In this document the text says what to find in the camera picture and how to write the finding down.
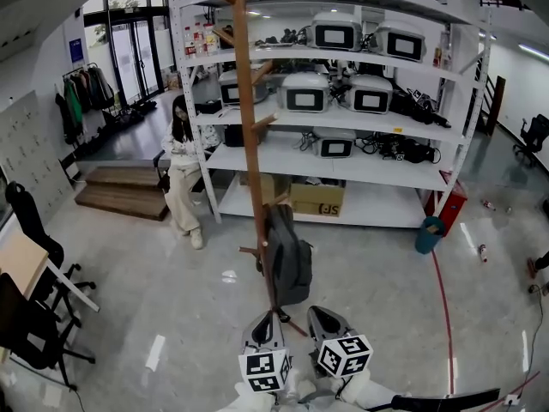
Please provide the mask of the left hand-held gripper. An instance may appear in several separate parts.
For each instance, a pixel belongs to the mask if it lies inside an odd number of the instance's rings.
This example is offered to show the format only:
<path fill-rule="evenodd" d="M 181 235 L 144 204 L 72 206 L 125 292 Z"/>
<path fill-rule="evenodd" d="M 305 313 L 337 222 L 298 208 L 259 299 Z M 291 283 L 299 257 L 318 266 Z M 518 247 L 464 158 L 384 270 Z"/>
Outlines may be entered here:
<path fill-rule="evenodd" d="M 288 374 L 292 367 L 288 348 L 285 344 L 280 318 L 276 312 L 264 312 L 244 329 L 242 335 L 243 353 L 238 363 L 244 383 L 255 393 L 284 391 Z"/>

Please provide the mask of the grey backpack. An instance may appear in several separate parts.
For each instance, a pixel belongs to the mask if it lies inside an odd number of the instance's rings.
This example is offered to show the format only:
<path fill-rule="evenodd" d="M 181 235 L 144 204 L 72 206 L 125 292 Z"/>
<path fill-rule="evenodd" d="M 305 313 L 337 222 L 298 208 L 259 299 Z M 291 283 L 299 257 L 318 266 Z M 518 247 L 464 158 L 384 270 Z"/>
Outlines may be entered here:
<path fill-rule="evenodd" d="M 296 234 L 292 208 L 287 204 L 266 208 L 265 231 L 275 305 L 283 307 L 305 301 L 312 281 L 312 246 Z"/>

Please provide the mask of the wooden coat rack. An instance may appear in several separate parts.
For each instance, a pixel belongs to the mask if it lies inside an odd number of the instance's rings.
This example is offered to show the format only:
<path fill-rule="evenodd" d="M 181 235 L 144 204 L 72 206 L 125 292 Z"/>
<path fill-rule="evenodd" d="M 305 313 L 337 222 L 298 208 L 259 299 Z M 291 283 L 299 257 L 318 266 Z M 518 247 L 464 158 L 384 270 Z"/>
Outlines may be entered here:
<path fill-rule="evenodd" d="M 223 1 L 232 7 L 233 30 L 229 34 L 216 28 L 214 33 L 228 45 L 231 45 L 235 53 L 244 153 L 256 228 L 256 247 L 241 247 L 239 250 L 253 255 L 256 260 L 261 262 L 263 276 L 268 289 L 270 311 L 277 314 L 283 323 L 288 324 L 301 336 L 307 337 L 307 332 L 295 324 L 290 316 L 284 313 L 276 303 L 274 284 L 271 279 L 272 268 L 268 266 L 266 259 L 268 236 L 265 232 L 265 207 L 262 203 L 257 134 L 275 122 L 277 117 L 275 114 L 271 114 L 259 121 L 255 120 L 253 88 L 273 69 L 273 62 L 268 61 L 257 71 L 251 70 L 246 0 Z"/>

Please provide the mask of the printed cardboard box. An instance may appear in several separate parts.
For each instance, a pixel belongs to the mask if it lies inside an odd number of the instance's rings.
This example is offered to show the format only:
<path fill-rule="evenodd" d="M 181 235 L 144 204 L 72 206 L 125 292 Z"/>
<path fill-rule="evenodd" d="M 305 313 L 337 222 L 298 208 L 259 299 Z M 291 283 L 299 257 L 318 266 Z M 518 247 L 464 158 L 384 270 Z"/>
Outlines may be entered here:
<path fill-rule="evenodd" d="M 327 184 L 291 183 L 293 211 L 304 215 L 339 217 L 347 182 L 331 179 Z"/>

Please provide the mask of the black flat panel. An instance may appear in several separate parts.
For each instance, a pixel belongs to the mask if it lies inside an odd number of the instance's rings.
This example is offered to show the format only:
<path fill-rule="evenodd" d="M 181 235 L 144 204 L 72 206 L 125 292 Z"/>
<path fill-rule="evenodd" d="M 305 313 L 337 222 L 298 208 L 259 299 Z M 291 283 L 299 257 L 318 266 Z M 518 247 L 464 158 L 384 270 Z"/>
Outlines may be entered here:
<path fill-rule="evenodd" d="M 389 403 L 369 407 L 368 412 L 381 412 L 386 409 L 405 412 L 462 412 L 498 400 L 499 388 L 486 391 L 446 397 L 404 397 L 395 396 Z"/>

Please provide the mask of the teal waste bin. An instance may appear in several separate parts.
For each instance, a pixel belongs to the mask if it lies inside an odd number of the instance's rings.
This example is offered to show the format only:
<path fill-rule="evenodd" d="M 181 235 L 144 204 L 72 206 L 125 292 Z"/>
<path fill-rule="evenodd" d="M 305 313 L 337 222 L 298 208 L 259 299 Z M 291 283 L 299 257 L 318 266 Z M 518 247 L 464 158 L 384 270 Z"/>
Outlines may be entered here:
<path fill-rule="evenodd" d="M 421 254 L 430 253 L 444 236 L 444 233 L 444 222 L 436 216 L 427 216 L 417 233 L 415 250 Z"/>

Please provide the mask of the white metal shelving unit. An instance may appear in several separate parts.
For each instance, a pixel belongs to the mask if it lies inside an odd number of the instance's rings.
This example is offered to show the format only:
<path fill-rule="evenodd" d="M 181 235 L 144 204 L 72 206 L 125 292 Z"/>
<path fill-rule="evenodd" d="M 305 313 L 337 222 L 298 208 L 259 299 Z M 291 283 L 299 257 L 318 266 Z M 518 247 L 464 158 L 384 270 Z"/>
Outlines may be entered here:
<path fill-rule="evenodd" d="M 482 23 L 436 0 L 246 0 L 250 67 L 268 61 L 273 69 L 260 82 L 279 86 L 295 72 L 327 73 L 330 80 L 352 74 L 377 74 L 396 88 L 417 90 L 433 99 L 438 114 L 451 124 L 416 122 L 403 126 L 420 144 L 434 150 L 434 160 L 412 163 L 373 154 L 358 140 L 347 157 L 331 157 L 329 146 L 319 153 L 305 147 L 304 132 L 271 124 L 257 134 L 259 171 L 284 174 L 291 183 L 347 182 L 339 217 L 304 215 L 297 221 L 361 227 L 418 228 L 425 219 L 423 202 L 431 191 L 434 215 L 441 213 L 452 192 L 470 145 L 482 103 L 483 79 L 473 67 L 486 67 L 487 51 L 472 50 L 468 62 L 453 62 L 468 42 L 476 42 Z M 211 125 L 221 143 L 212 152 L 198 146 L 210 207 L 215 217 L 253 217 L 244 146 L 228 148 L 223 126 L 241 124 L 237 66 L 233 47 L 219 38 L 219 50 L 187 59 L 184 28 L 199 21 L 231 34 L 232 7 L 223 0 L 170 0 L 178 71 L 194 137 Z M 279 39 L 285 28 L 311 26 L 307 45 L 259 48 L 259 39 Z"/>

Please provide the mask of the red metal cabinet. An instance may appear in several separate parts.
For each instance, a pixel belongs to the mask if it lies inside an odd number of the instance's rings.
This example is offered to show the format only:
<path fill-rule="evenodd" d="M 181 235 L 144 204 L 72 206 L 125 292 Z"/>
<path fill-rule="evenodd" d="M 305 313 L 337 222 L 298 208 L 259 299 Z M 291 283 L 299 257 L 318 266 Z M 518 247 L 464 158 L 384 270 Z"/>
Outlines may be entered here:
<path fill-rule="evenodd" d="M 424 211 L 426 216 L 431 216 L 435 211 L 435 199 L 440 200 L 443 196 L 442 191 L 431 191 L 424 205 Z M 467 202 L 468 196 L 461 183 L 457 180 L 454 184 L 452 192 L 449 194 L 449 198 L 445 202 L 445 205 L 439 215 L 439 218 L 445 225 L 445 231 L 443 237 L 445 238 L 451 230 L 455 220 L 460 214 L 464 204 Z"/>

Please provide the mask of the black box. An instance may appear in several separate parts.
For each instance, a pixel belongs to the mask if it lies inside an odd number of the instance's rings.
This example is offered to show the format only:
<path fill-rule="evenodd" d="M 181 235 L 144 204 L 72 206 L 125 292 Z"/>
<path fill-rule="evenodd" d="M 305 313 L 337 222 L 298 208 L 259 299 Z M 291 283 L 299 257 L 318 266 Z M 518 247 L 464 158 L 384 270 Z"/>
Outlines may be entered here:
<path fill-rule="evenodd" d="M 228 148 L 242 148 L 244 146 L 244 134 L 239 124 L 226 124 L 223 126 L 223 143 Z"/>

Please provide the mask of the group of white screen appliances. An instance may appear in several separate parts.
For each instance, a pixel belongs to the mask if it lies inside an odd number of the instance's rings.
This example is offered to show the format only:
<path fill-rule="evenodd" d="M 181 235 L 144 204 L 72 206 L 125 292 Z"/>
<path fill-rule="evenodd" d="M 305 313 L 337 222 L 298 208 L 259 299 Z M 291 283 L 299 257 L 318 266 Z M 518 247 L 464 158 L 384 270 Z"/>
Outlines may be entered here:
<path fill-rule="evenodd" d="M 434 160 L 434 150 L 420 144 L 398 127 L 414 121 L 391 112 L 392 82 L 377 74 L 352 74 L 330 80 L 327 73 L 295 72 L 286 75 L 281 84 L 269 87 L 259 82 L 253 88 L 254 105 L 268 100 L 276 115 L 274 125 L 287 125 L 304 132 L 304 146 L 323 152 L 329 146 L 331 157 L 347 157 L 351 146 L 361 140 L 384 157 L 405 159 L 412 163 Z"/>

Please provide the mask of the large black gear pile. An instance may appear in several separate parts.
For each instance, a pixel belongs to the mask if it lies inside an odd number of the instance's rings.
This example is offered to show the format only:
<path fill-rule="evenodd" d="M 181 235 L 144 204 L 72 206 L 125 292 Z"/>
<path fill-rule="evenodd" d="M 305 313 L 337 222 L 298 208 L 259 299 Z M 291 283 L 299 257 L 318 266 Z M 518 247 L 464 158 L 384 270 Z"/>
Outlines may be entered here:
<path fill-rule="evenodd" d="M 421 92 L 408 89 L 394 88 L 389 110 L 408 116 L 422 124 L 436 124 L 445 129 L 450 129 L 449 121 L 440 116 L 433 106 L 433 99 Z"/>

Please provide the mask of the staircase with dark railing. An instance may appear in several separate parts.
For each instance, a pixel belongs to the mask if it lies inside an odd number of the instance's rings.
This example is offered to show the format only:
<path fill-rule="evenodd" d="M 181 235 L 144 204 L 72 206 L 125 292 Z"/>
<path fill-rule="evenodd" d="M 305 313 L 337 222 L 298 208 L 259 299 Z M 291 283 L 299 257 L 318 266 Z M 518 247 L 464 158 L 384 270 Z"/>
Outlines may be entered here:
<path fill-rule="evenodd" d="M 520 0 L 480 0 L 481 7 L 509 7 L 520 11 L 530 8 Z M 482 130 L 487 136 L 492 136 L 498 123 L 498 116 L 504 97 L 505 80 L 498 76 L 496 82 L 486 77 L 484 89 L 484 107 L 481 108 L 480 119 L 483 120 Z"/>

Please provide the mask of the small black gear pile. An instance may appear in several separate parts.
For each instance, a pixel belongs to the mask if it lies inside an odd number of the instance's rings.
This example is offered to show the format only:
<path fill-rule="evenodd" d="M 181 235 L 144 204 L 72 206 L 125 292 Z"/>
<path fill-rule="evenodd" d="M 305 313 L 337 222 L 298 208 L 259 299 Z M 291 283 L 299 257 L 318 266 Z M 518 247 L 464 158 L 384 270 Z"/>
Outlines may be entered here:
<path fill-rule="evenodd" d="M 307 45 L 311 34 L 311 26 L 305 26 L 299 29 L 285 28 L 283 35 L 277 39 L 275 36 L 259 39 L 254 46 L 259 48 L 269 47 L 291 47 L 294 45 Z"/>

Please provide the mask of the glass entrance door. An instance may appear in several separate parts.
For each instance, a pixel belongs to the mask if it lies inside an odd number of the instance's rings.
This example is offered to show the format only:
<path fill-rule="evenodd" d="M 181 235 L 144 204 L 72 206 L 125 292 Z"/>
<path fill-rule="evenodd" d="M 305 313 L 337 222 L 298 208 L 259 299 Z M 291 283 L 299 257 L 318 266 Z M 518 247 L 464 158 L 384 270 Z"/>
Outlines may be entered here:
<path fill-rule="evenodd" d="M 93 61 L 107 53 L 106 76 L 120 106 L 147 102 L 164 93 L 175 70 L 169 9 L 136 6 L 84 15 L 87 45 L 97 46 Z"/>

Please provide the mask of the clothes rail with garments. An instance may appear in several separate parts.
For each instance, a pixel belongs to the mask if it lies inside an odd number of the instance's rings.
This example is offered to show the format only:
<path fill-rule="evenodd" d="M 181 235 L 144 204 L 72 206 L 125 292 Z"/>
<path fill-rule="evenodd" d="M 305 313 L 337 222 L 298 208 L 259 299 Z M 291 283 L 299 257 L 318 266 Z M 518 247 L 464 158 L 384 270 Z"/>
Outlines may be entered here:
<path fill-rule="evenodd" d="M 86 125 L 86 116 L 90 112 L 110 112 L 116 105 L 115 91 L 96 63 L 64 74 L 61 89 L 55 90 L 54 101 L 61 115 L 63 140 L 72 147 L 94 137 Z"/>

